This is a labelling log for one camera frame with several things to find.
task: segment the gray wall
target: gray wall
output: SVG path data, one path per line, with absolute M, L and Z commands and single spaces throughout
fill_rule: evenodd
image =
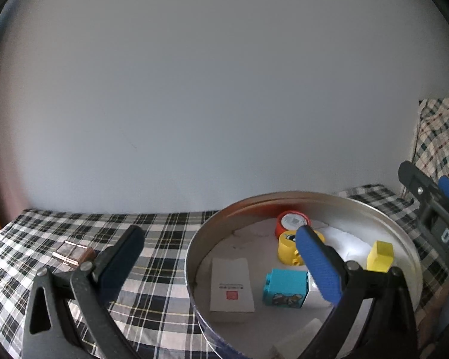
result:
M 398 190 L 418 99 L 436 96 L 449 27 L 430 0 L 13 0 L 1 217 Z

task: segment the yellow rectangular block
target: yellow rectangular block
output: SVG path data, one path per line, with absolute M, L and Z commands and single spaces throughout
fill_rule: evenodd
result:
M 394 261 L 393 245 L 376 240 L 368 255 L 367 270 L 387 273 Z

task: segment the screw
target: screw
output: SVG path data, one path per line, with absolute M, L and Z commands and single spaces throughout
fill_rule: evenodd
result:
M 46 275 L 47 272 L 47 268 L 46 267 L 41 267 L 37 270 L 37 276 L 39 277 L 44 277 Z
M 93 268 L 93 263 L 92 262 L 83 262 L 80 265 L 80 270 L 87 272 L 90 271 Z
M 393 274 L 395 277 L 401 276 L 401 269 L 399 267 L 391 267 L 391 274 Z
M 357 271 L 360 268 L 360 265 L 355 260 L 348 260 L 346 262 L 346 268 L 350 271 Z

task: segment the red square logo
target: red square logo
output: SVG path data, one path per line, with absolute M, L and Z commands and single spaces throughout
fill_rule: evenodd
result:
M 235 290 L 227 290 L 226 299 L 238 299 L 238 292 Z

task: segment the teal toy block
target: teal toy block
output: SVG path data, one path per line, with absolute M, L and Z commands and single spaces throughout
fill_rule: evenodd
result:
M 266 275 L 263 302 L 284 308 L 301 308 L 308 295 L 308 272 L 274 268 Z

